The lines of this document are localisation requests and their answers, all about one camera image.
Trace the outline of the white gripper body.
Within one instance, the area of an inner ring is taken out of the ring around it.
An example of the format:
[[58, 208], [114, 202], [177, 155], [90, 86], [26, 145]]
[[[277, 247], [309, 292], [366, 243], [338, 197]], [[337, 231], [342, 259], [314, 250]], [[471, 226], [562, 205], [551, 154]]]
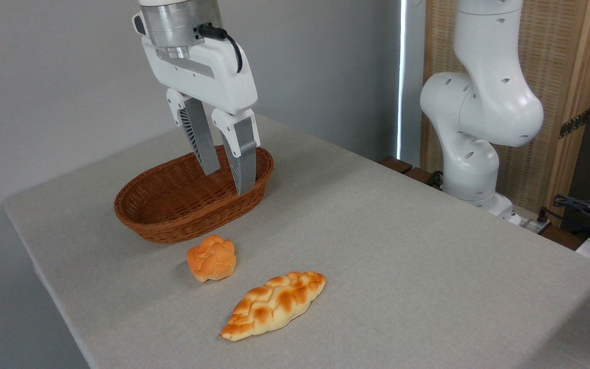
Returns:
[[152, 44], [141, 13], [133, 21], [152, 72], [164, 86], [232, 115], [257, 103], [246, 54], [222, 28], [201, 24], [195, 29], [197, 43], [187, 47], [185, 58], [176, 58], [166, 48]]

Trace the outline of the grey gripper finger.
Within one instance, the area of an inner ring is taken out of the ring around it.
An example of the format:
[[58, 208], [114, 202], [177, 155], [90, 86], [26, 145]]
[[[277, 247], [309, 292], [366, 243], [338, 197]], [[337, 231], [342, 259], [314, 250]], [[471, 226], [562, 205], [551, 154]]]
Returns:
[[203, 103], [172, 88], [167, 89], [166, 99], [173, 119], [185, 131], [204, 175], [209, 176], [220, 170]]
[[255, 187], [256, 149], [261, 145], [255, 113], [248, 108], [231, 115], [215, 108], [212, 119], [221, 132], [237, 194], [243, 196]]

